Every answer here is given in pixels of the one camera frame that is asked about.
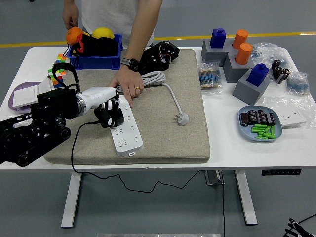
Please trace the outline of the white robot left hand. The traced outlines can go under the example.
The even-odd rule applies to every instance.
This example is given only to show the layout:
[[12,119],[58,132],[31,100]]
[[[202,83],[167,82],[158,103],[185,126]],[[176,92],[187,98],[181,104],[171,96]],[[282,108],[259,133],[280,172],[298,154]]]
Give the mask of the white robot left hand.
[[77,94],[78,116],[94,110],[97,123],[103,128],[117,127],[124,123],[124,116],[119,107],[119,96],[112,87],[92,87]]

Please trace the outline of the person's left hand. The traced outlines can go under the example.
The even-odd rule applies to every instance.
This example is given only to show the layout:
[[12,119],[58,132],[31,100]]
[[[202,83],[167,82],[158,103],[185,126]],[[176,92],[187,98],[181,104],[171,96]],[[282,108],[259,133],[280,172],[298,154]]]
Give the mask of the person's left hand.
[[130,107],[133,108],[133,99],[138,97],[144,89],[140,73],[130,70],[127,65],[121,64],[109,87],[118,85],[121,86],[126,100],[129,102]]

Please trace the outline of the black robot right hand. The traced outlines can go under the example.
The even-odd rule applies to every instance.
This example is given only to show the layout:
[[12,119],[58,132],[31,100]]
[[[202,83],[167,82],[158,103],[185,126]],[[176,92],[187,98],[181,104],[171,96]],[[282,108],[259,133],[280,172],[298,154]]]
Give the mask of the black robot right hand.
[[284,237],[313,237],[311,233],[307,232],[298,222],[289,218],[288,226],[290,229],[285,229]]

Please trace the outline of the person's right hand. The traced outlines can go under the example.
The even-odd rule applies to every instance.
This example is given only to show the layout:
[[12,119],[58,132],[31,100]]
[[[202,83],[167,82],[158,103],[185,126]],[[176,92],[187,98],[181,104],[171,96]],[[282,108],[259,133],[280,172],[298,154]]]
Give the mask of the person's right hand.
[[71,2],[64,2],[63,21],[67,30],[78,26],[79,10],[77,5]]

